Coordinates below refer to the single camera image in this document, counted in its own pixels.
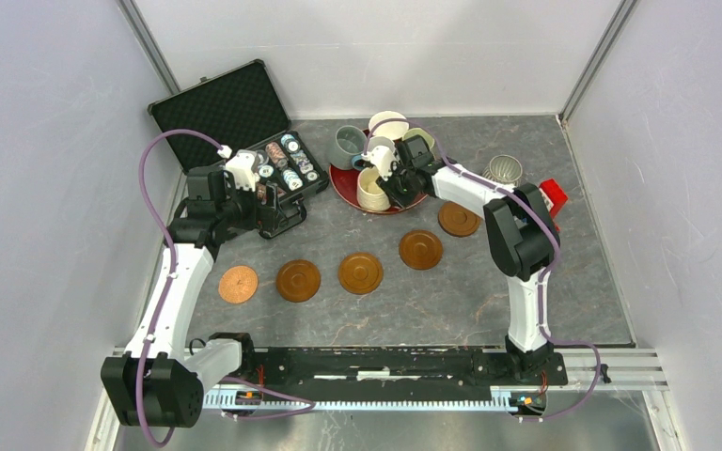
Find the cream ribbed mug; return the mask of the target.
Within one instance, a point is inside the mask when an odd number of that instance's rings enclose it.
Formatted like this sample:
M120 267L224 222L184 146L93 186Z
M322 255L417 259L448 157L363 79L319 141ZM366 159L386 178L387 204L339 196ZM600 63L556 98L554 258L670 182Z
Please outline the cream ribbed mug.
M363 210L382 212L391 207L387 194L377 183L379 177L379 171L374 167L365 168L358 175L356 200Z

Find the wooden coaster one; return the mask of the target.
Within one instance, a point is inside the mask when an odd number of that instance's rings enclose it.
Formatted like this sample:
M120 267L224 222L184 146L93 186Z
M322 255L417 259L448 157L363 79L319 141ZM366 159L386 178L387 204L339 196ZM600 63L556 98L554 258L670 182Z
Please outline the wooden coaster one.
M454 202L445 202L437 214L439 226L449 235L465 238L477 232L480 218Z

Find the red round tray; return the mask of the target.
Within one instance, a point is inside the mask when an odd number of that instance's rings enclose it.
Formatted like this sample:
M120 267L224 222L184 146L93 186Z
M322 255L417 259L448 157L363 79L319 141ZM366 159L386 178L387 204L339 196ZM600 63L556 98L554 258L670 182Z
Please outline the red round tray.
M366 134L366 136L368 138L369 130L368 129L361 129L361 130ZM359 206L359 204L356 200L356 182L357 182L358 175L361 171L357 171L355 169L340 170L340 169L337 169L337 168L331 166L330 164L328 167L328 175L329 175L332 186L333 186L334 190L336 191L336 193L345 202L347 202L352 207L354 207L358 210L362 210L364 212L373 213L373 214L382 214L382 215L397 214L399 212L406 211L406 210L409 210L409 209L415 207L416 205L420 204L427 198L427 196L424 196L423 198L417 200L412 206L410 206L406 209L397 208L390 202L391 207L386 211L372 212L372 211L363 210Z

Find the wooden coaster two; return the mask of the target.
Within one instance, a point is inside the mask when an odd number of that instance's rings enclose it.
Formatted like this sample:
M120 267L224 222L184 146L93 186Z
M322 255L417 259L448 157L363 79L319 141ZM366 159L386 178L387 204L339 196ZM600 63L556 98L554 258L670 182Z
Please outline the wooden coaster two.
M428 230L412 230L399 243L402 262L414 270L425 271L435 267L444 254L443 243Z

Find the woven cork coaster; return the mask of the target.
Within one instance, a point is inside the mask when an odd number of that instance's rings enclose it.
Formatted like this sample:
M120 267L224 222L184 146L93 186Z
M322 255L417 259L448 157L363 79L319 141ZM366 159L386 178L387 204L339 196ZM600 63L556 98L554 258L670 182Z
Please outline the woven cork coaster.
M259 285L257 273L250 267L240 265L229 268L218 283L218 294L223 301L241 304L249 301Z

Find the grey striped cup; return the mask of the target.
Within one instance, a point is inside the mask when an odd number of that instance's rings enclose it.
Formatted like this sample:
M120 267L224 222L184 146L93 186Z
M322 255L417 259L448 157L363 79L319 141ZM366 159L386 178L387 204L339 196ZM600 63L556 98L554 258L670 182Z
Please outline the grey striped cup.
M512 186L518 186L523 175L524 169L520 161L506 154L494 156L482 174L493 182Z

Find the wooden coaster five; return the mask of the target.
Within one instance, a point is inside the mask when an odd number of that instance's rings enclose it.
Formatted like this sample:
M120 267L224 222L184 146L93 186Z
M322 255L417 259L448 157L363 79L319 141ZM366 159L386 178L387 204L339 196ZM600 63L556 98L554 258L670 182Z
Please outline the wooden coaster five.
M382 263L373 254L357 252L347 255L339 264L337 279L352 294L369 294L384 278Z

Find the wooden coaster three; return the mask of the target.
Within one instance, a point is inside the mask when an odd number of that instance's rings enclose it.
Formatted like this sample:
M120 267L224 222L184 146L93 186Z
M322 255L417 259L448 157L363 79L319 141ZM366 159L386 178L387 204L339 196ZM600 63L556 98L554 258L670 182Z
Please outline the wooden coaster three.
M291 303L302 303L312 298L321 286L317 266L304 259L285 263L278 271L275 286L278 294Z

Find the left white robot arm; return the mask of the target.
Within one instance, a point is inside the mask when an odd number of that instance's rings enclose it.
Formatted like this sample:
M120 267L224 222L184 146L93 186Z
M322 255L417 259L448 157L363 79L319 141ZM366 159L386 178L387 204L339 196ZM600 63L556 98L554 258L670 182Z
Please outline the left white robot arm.
M104 359L103 388L118 422L142 428L190 428L203 410L207 393L223 381L248 388L253 398L292 395L252 382L259 370L247 333L214 333L189 356L186 334L197 296L212 271L220 246L233 229L258 225L259 200L251 169L205 166L192 170L188 195L169 223L151 203L149 212L163 233L163 262L148 308L119 356Z

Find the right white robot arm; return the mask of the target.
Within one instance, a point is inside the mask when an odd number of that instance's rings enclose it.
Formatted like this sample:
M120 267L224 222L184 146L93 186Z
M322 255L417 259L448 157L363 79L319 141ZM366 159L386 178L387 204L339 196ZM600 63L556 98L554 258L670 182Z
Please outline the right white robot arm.
M364 158L378 170L377 184L398 206L426 194L483 220L492 259L508 283L506 372L518 383L533 381L554 354L547 325L547 282L559 252L557 229L540 188L529 183L508 187L447 156L435 158L420 136L393 150L368 147Z

